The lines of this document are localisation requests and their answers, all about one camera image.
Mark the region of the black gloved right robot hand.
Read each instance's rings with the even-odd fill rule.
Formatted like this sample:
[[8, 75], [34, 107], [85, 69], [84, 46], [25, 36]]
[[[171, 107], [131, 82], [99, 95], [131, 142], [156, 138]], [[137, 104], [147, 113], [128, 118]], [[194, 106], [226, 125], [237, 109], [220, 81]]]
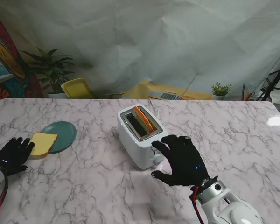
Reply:
[[172, 173], [165, 174], [159, 170], [151, 176], [169, 186], [199, 186], [210, 176], [199, 151], [187, 136], [168, 135], [152, 146], [167, 158]]

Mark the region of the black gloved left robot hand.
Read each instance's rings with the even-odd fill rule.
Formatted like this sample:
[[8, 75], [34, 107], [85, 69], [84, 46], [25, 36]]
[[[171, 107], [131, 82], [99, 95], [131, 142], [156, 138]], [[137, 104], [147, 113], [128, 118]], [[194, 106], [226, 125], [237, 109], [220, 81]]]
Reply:
[[6, 175], [11, 176], [28, 169], [25, 162], [28, 160], [35, 144], [30, 138], [23, 140], [22, 137], [13, 137], [0, 150], [0, 170]]

